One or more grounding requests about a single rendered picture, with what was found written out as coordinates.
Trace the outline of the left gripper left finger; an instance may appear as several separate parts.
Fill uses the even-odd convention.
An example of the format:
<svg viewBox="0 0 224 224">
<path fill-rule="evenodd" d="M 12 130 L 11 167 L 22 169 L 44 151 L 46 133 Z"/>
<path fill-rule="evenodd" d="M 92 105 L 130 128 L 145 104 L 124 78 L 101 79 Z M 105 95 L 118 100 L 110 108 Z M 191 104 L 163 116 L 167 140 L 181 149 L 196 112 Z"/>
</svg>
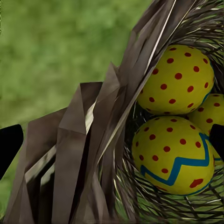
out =
<svg viewBox="0 0 224 224">
<path fill-rule="evenodd" d="M 0 129 L 0 180 L 23 145 L 24 134 L 20 124 Z"/>
</svg>

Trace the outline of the wicker basket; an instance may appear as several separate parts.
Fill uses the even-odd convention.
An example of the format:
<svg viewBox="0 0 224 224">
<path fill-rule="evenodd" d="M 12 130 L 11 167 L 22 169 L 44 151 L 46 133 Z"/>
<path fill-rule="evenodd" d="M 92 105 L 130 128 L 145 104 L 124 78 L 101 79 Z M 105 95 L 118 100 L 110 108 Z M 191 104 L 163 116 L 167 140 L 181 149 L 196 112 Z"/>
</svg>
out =
<svg viewBox="0 0 224 224">
<path fill-rule="evenodd" d="M 195 196 L 214 200 L 202 204 L 184 196 L 171 199 L 139 176 L 132 157 L 133 137 L 126 128 L 134 119 L 137 97 L 170 45 L 198 48 L 214 70 L 211 93 L 224 94 L 224 0 L 151 0 L 131 31 L 118 66 L 110 61 L 104 81 L 82 82 L 68 107 L 28 122 L 14 181 L 0 224 L 175 224 L 168 220 L 216 219 L 224 211 L 195 211 L 224 196 L 211 186 Z M 199 42 L 205 39 L 213 41 Z M 131 108 L 133 120 L 131 119 Z M 140 108 L 143 123 L 150 114 Z M 212 177 L 224 174 L 219 168 Z M 204 194 L 211 190 L 213 194 Z M 139 207 L 138 196 L 150 203 Z M 124 206 L 128 222 L 115 204 Z M 178 207 L 182 206 L 187 211 Z M 175 213 L 178 217 L 167 214 Z M 198 217 L 198 214 L 212 214 Z M 150 219 L 150 218 L 151 219 Z M 224 219 L 213 224 L 224 224 Z"/>
</svg>

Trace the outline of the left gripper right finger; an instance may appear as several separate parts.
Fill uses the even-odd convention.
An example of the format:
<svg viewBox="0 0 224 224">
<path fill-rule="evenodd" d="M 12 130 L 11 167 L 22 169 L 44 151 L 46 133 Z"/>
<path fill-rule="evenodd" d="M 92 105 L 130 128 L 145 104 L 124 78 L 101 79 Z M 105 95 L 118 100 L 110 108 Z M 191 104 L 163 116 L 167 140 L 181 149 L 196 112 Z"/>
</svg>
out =
<svg viewBox="0 0 224 224">
<path fill-rule="evenodd" d="M 224 161 L 224 126 L 213 124 L 209 141 Z"/>
</svg>

